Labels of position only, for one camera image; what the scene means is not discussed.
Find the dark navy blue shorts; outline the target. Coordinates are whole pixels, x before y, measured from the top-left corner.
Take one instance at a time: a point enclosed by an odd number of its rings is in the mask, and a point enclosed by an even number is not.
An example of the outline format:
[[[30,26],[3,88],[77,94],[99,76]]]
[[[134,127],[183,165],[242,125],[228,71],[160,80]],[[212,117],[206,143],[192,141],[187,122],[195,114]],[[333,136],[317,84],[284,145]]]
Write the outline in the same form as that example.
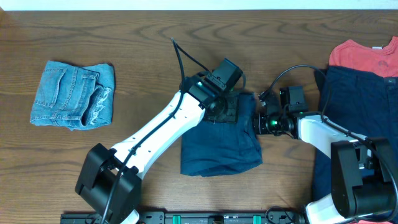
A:
[[[261,145],[252,126],[256,110],[254,94],[240,94],[238,103],[236,123],[201,121],[182,135],[181,174],[233,175],[262,164]]]

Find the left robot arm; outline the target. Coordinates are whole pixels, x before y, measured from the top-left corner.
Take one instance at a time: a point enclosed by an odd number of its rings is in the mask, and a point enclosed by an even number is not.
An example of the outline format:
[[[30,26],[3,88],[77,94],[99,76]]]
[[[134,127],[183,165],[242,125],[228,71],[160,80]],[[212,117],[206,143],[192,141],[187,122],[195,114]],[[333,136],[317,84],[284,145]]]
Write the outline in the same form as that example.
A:
[[[98,143],[89,150],[75,191],[100,214],[100,223],[137,223],[147,171],[239,79],[214,72],[185,78],[168,105],[136,133],[110,149]]]

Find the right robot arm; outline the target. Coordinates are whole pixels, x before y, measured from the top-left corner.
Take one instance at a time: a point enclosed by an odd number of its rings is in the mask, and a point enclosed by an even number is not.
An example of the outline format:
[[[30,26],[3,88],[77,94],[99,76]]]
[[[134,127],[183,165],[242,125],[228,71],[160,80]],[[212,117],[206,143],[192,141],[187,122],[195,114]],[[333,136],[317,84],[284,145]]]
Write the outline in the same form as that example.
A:
[[[369,138],[331,122],[319,112],[257,114],[256,134],[287,134],[331,160],[331,192],[305,207],[307,223],[380,223],[397,216],[397,169],[385,138]]]

